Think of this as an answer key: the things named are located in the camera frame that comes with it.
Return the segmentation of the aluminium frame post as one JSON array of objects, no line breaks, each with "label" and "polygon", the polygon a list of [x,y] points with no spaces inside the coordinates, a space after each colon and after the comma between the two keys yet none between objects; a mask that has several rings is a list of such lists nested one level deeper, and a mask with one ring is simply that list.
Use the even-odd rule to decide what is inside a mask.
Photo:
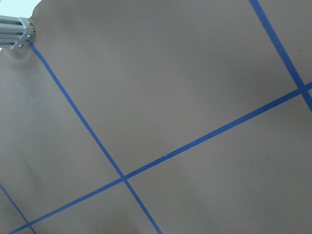
[{"label": "aluminium frame post", "polygon": [[18,50],[35,35],[36,30],[28,18],[0,16],[0,48]]}]

